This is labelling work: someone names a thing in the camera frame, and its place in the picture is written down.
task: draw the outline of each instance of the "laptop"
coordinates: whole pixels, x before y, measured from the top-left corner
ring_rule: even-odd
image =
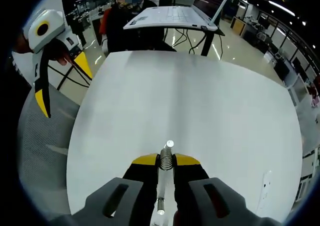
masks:
[[[149,7],[130,20],[123,29],[143,27],[181,27],[216,31],[214,21],[227,0],[194,0],[191,7]]]

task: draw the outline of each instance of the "hand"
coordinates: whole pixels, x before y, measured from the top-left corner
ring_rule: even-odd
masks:
[[[67,62],[72,64],[69,53],[63,48],[63,46],[58,43],[49,43],[48,46],[51,48],[51,50],[49,50],[51,52],[51,55],[49,56],[51,60],[56,60],[62,66],[65,66]],[[18,54],[33,53],[29,47],[29,41],[25,38],[22,32],[17,36],[12,50]]]

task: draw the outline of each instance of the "office chair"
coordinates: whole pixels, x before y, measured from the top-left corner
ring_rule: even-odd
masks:
[[[33,204],[48,220],[70,214],[67,155],[79,105],[49,86],[51,118],[46,118],[31,89],[17,129],[19,179]]]

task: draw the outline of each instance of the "laptop keyboard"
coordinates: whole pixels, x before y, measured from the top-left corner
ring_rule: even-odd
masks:
[[[167,10],[167,14],[163,19],[162,22],[188,22],[187,17],[182,8],[179,7],[169,7]]]

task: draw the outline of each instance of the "black jacket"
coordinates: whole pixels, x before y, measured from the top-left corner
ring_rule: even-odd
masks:
[[[154,2],[144,0],[142,11],[156,6]],[[134,15],[120,10],[116,3],[112,6],[106,21],[109,52],[147,50],[163,41],[165,34],[163,28],[149,27],[124,30],[124,26],[133,18]]]

